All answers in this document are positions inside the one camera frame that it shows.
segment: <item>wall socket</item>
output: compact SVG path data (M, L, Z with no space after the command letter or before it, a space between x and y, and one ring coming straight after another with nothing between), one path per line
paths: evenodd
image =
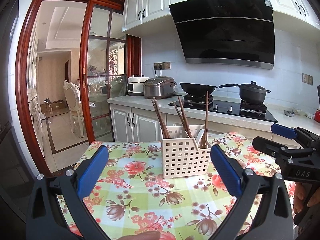
M302 82L307 83L309 85L313 85L313 77L311 75L302 73Z
M171 62L153 63L153 69L160 70L160 66L162 66L162 70L171 69Z

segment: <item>floral tablecloth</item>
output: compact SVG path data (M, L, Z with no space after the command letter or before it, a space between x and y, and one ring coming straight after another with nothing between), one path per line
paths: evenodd
M253 149L237 133L209 137L243 168L259 175L280 172L273 158ZM93 142L75 168L90 158L101 142ZM111 239L157 230L161 240L208 239L236 201L229 195L214 166L208 173L178 179L163 179L161 143L103 143L109 160L89 197L83 199L92 216ZM291 203L294 182L286 181ZM72 232L79 234L62 196L58 196ZM239 234L247 232L257 212L257 195Z

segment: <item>pot handle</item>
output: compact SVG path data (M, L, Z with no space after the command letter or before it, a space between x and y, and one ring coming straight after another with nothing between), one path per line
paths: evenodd
M218 88L227 88L227 87L240 87L240 85L238 85L238 84L225 84L225 85L218 86Z

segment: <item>gas stove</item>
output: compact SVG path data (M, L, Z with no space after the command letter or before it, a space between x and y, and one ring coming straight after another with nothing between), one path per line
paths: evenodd
M204 110L206 108L205 96L192 96L186 95L183 100L183 107L190 109ZM177 106L180 106L179 101L175 102ZM268 122L278 122L273 115L267 110L264 104L252 105L241 101L241 103L233 103L227 101L214 100L213 96L209 97L209 112L216 112L221 114L230 114L236 116L243 116L257 120L264 120Z

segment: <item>kitchen counter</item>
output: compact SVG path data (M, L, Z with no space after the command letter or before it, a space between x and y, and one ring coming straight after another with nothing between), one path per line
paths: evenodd
M168 106L169 103L172 103L172 101L177 100L177 96L157 100L160 107L160 111L165 114L177 115L175 108L173 106ZM107 99L107 102L110 104L154 111L151 99L146 99L143 96L122 96L117 98L109 98ZM287 127L300 126L315 134L320 135L320 123L314 121L313 119L309 119L306 116L299 115L295 115L294 117L288 117L284 115L283 110L279 110L279 107L275 107L275 109L273 109L270 105L268 105L268 110L278 120L278 124L280 125L284 125ZM189 118L205 120L205 111L203 110L185 108L185 114ZM265 132L271 132L270 127L273 124L272 122L267 122L263 120L213 112L208 113L208 121Z

